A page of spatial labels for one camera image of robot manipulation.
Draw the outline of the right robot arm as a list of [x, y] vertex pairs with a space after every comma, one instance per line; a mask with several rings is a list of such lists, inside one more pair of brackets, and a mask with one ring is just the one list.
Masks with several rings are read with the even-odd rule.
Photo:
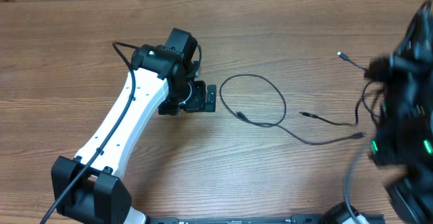
[[369, 157], [380, 168], [404, 166], [386, 186], [405, 223], [432, 222], [432, 1], [413, 15], [403, 40], [374, 58], [365, 78], [382, 84], [384, 99]]

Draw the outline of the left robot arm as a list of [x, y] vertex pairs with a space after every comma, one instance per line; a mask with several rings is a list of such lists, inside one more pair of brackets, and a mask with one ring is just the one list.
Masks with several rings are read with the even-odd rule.
[[53, 212], [81, 223], [149, 223], [132, 206], [122, 182], [129, 158], [146, 124], [157, 112], [176, 116], [216, 110], [215, 85], [198, 80], [201, 47], [191, 33], [172, 29], [165, 44], [133, 46], [124, 87], [92, 138], [69, 159], [51, 168]]

